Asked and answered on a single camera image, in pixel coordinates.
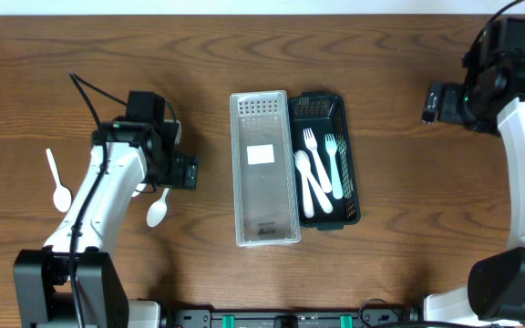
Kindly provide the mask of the pale green plastic fork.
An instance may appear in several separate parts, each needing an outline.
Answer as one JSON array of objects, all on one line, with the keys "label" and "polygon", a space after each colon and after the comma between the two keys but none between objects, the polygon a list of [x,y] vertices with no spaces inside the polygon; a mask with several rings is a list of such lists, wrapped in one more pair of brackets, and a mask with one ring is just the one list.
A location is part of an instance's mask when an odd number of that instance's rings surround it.
[{"label": "pale green plastic fork", "polygon": [[342,182],[336,162],[337,144],[333,134],[325,135],[325,149],[330,159],[332,194],[336,200],[343,198]]}]

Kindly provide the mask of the white thick plastic spoon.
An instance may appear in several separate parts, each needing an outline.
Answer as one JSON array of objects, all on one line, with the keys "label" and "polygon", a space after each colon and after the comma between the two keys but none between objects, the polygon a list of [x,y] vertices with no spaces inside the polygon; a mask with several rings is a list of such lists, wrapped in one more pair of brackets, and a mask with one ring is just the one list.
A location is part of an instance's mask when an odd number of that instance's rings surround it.
[{"label": "white thick plastic spoon", "polygon": [[301,175],[304,216],[310,219],[314,216],[314,205],[308,179],[309,174],[311,173],[311,164],[307,154],[303,150],[297,150],[294,152],[294,162],[295,167],[299,170]]}]

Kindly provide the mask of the white fork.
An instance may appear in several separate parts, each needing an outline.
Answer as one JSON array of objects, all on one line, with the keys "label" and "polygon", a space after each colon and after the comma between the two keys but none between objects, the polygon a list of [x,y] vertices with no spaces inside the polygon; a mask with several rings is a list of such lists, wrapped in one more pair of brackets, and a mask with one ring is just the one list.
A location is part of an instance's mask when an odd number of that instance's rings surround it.
[{"label": "white fork", "polygon": [[309,188],[310,188],[310,190],[313,190],[314,195],[315,195],[316,199],[318,200],[320,208],[322,209],[322,211],[324,213],[326,213],[326,214],[332,213],[333,210],[334,210],[333,205],[332,205],[331,201],[327,198],[326,194],[323,192],[321,186],[319,185],[319,183],[315,179],[312,171],[309,174],[309,178],[308,179],[309,179]]},{"label": "white fork", "polygon": [[319,156],[319,153],[317,150],[318,148],[317,140],[311,128],[304,129],[304,144],[307,147],[307,149],[311,151],[313,155],[317,176],[318,176],[319,183],[320,183],[320,186],[323,192],[330,193],[332,191],[332,184],[327,176],[326,170],[324,168],[324,164]]}]

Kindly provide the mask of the dark green plastic basket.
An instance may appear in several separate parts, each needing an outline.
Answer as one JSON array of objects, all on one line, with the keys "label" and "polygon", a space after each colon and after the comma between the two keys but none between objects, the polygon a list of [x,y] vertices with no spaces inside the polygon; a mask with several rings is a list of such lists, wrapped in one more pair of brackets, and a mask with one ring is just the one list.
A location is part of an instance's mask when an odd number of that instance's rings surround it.
[{"label": "dark green plastic basket", "polygon": [[360,220],[360,206],[355,190],[355,173],[345,117],[345,104],[341,97],[325,92],[306,92],[299,97],[288,100],[289,119],[292,134],[293,153],[303,150],[311,162],[311,171],[319,183],[310,150],[304,144],[304,129],[311,128],[318,144],[318,153],[324,164],[327,176],[331,182],[330,159],[325,149],[325,135],[333,134],[337,144],[336,162],[342,182],[343,198],[336,200],[332,191],[325,193],[333,205],[333,212],[326,214],[320,208],[313,190],[314,216],[310,219],[304,216],[301,175],[298,169],[296,180],[297,201],[300,223],[305,227],[315,227],[318,230],[339,230],[345,225],[355,224]]}]

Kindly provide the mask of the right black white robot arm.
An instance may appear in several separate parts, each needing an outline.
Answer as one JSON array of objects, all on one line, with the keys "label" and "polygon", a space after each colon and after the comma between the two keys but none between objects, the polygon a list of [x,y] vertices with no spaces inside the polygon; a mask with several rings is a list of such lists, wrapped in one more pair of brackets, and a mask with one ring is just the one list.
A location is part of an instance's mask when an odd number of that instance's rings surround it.
[{"label": "right black white robot arm", "polygon": [[525,19],[490,19],[462,65],[463,83],[433,83],[422,119],[502,139],[510,185],[507,249],[478,261],[464,287],[423,300],[419,317],[437,327],[525,325]]}]

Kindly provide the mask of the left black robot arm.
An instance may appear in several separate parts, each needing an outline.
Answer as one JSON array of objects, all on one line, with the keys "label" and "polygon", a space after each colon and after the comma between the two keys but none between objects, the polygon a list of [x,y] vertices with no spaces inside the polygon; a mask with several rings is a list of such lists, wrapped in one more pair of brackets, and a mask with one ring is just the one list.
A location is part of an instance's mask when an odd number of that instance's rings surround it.
[{"label": "left black robot arm", "polygon": [[39,250],[14,263],[24,327],[163,327],[153,300],[130,299],[112,256],[126,211],[144,185],[192,190],[197,160],[175,150],[180,122],[105,122],[92,135],[86,177],[65,218]]}]

